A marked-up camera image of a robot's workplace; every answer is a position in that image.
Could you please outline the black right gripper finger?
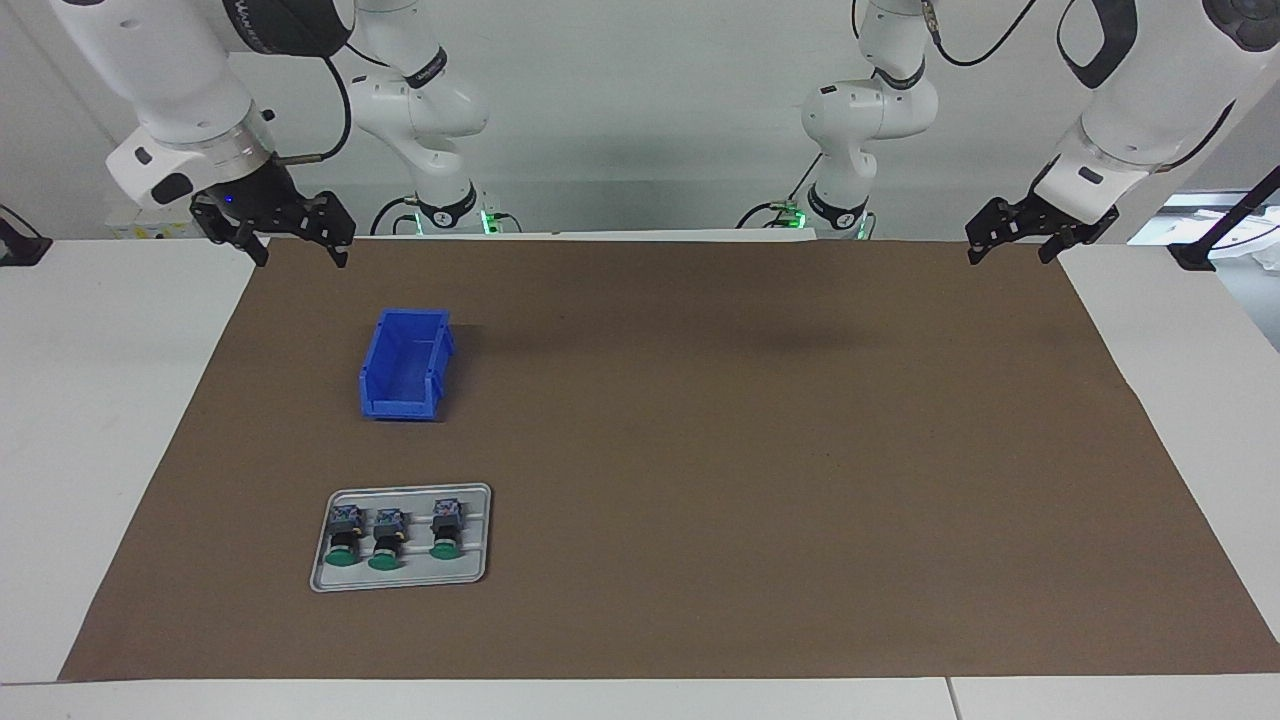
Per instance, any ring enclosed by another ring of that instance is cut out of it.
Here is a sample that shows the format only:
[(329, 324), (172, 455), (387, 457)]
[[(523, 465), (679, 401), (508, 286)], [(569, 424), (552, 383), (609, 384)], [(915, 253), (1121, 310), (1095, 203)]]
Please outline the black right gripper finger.
[(346, 268), (356, 223), (342, 201), (332, 191), (323, 191), (303, 199), (301, 210), (297, 237), (324, 249), (337, 268)]
[(268, 265), (268, 247), (259, 238), (252, 220), (232, 222), (207, 195), (195, 195), (189, 201), (189, 213), (211, 243), (227, 245), (243, 252), (259, 268)]

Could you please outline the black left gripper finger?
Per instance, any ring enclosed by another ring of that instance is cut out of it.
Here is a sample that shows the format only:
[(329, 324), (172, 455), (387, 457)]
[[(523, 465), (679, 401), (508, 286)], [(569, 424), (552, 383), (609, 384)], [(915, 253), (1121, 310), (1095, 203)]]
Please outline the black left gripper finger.
[(1062, 228), (1060, 232), (1051, 234), (1037, 250), (1037, 256), (1039, 263), (1043, 265), (1052, 264), (1062, 252), (1074, 249), (1079, 245), (1091, 245), (1092, 238), (1088, 234), (1079, 234), (1078, 228)]
[(1018, 218), (1021, 206), (1002, 197), (991, 199), (964, 227), (972, 266), (995, 249), (1020, 240)]

